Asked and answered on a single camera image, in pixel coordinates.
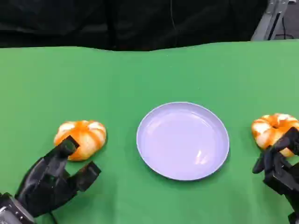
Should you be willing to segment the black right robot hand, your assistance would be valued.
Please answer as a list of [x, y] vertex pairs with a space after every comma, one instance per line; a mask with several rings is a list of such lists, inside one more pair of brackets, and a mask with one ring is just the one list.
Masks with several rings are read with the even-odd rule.
[[291, 165], [280, 153], [290, 149], [299, 154], [299, 131], [290, 128], [283, 136], [260, 154], [252, 173], [264, 172], [263, 182], [280, 195], [284, 195], [296, 214], [299, 213], [299, 164]]

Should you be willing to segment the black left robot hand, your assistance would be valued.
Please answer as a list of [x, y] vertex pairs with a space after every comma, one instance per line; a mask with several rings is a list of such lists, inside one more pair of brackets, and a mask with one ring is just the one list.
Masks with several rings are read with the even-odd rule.
[[38, 217], [65, 205], [79, 191], [86, 191], [101, 173], [93, 162], [83, 166], [74, 175], [66, 169], [68, 157], [79, 144], [68, 136], [25, 174], [15, 198], [33, 216]]

